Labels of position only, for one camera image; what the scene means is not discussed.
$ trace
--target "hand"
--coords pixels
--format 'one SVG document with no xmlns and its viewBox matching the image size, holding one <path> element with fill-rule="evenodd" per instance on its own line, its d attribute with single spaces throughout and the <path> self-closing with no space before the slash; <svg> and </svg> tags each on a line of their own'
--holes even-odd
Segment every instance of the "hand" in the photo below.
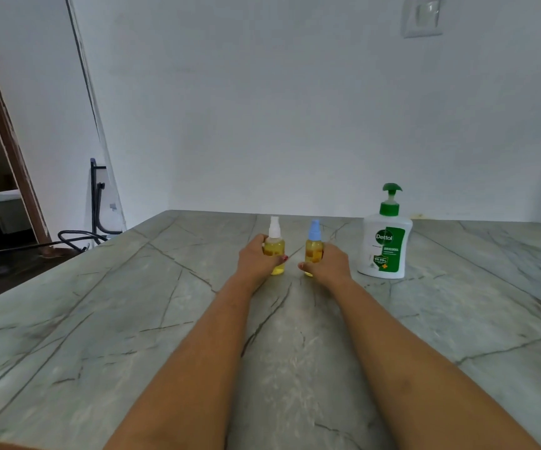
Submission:
<svg viewBox="0 0 541 450">
<path fill-rule="evenodd" d="M 274 270 L 274 267 L 285 263 L 288 256 L 266 256 L 262 245 L 268 235 L 257 234 L 244 249 L 239 251 L 236 276 L 250 281 L 258 287 Z"/>
<path fill-rule="evenodd" d="M 297 267 L 314 275 L 320 284 L 329 289 L 351 280 L 347 254 L 331 243 L 325 243 L 323 258 L 320 262 L 300 262 Z"/>
</svg>

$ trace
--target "door frame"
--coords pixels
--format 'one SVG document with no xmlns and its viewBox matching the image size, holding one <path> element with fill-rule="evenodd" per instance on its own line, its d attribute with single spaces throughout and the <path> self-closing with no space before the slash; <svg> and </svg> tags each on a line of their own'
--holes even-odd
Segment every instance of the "door frame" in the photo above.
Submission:
<svg viewBox="0 0 541 450">
<path fill-rule="evenodd" d="M 14 180 L 23 199 L 24 207 L 27 211 L 28 219 L 31 222 L 35 238 L 38 243 L 49 243 L 51 237 L 45 225 L 41 207 L 37 201 L 33 183 L 28 176 L 27 166 L 24 163 L 23 154 L 17 142 L 17 137 L 12 127 L 10 115 L 0 91 L 0 139 L 6 152 L 8 163 L 12 169 Z"/>
</svg>

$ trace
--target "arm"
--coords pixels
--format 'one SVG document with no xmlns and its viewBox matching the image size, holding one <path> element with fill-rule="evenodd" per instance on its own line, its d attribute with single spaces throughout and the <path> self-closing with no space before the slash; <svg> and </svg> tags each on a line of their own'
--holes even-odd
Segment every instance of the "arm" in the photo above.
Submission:
<svg viewBox="0 0 541 450">
<path fill-rule="evenodd" d="M 237 272 L 195 324 L 109 439 L 104 450 L 221 450 L 239 367 L 249 301 L 286 257 L 262 253 L 257 235 Z"/>
<path fill-rule="evenodd" d="M 319 263 L 298 266 L 334 295 L 400 448 L 541 450 L 497 402 L 357 284 L 339 248 L 326 245 Z"/>
</svg>

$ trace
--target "switch plate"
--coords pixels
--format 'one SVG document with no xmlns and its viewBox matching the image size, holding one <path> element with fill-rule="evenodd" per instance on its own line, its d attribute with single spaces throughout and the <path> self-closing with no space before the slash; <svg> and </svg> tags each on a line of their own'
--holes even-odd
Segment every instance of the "switch plate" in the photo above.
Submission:
<svg viewBox="0 0 541 450">
<path fill-rule="evenodd" d="M 419 38 L 439 36 L 444 0 L 406 0 L 402 9 L 402 36 Z"/>
</svg>

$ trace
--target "grey marble surface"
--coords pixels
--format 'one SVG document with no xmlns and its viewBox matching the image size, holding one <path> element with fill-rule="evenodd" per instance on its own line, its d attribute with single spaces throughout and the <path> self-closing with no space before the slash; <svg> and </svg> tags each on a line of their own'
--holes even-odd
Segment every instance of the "grey marble surface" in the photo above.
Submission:
<svg viewBox="0 0 541 450">
<path fill-rule="evenodd" d="M 0 295 L 0 440 L 101 449 L 268 217 L 164 212 Z M 392 449 L 335 303 L 297 262 L 252 301 L 229 450 Z M 322 218 L 351 259 L 362 221 Z M 354 278 L 541 443 L 541 225 L 415 221 L 405 279 Z"/>
</svg>

